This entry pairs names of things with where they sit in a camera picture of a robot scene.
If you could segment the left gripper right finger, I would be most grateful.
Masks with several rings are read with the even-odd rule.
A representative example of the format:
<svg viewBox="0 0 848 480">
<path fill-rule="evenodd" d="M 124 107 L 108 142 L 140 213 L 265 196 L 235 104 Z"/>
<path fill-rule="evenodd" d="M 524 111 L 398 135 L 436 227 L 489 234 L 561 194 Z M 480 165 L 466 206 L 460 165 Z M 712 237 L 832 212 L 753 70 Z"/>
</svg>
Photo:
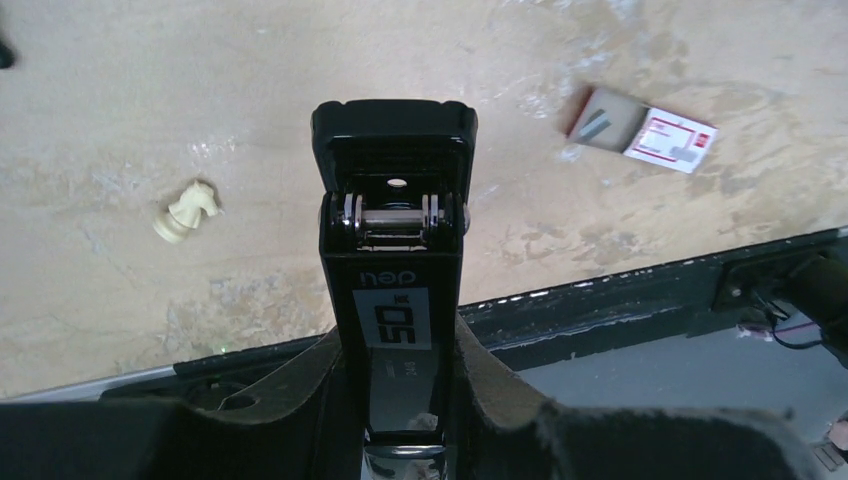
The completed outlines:
<svg viewBox="0 0 848 480">
<path fill-rule="evenodd" d="M 656 423 L 633 410 L 566 408 L 455 320 L 453 472 L 458 479 L 635 478 L 663 461 Z"/>
</svg>

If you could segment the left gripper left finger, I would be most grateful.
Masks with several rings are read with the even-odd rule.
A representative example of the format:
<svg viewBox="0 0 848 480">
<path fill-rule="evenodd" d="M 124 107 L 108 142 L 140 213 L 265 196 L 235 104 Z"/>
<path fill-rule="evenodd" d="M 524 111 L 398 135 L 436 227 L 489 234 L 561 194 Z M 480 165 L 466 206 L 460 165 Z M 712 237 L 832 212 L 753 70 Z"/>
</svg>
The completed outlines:
<svg viewBox="0 0 848 480">
<path fill-rule="evenodd" d="M 327 402 L 342 376 L 336 330 L 178 363 L 111 387 L 106 403 L 165 407 L 145 479 L 318 479 Z"/>
</svg>

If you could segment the black stapler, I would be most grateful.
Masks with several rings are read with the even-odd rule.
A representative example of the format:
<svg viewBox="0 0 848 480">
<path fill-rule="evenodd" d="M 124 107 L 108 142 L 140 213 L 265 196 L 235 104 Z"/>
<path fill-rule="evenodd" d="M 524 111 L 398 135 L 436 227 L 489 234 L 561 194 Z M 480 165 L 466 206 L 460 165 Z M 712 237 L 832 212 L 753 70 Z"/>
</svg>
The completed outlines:
<svg viewBox="0 0 848 480">
<path fill-rule="evenodd" d="M 374 479 L 445 479 L 467 198 L 478 130 L 458 101 L 312 113 L 319 252 Z"/>
</svg>

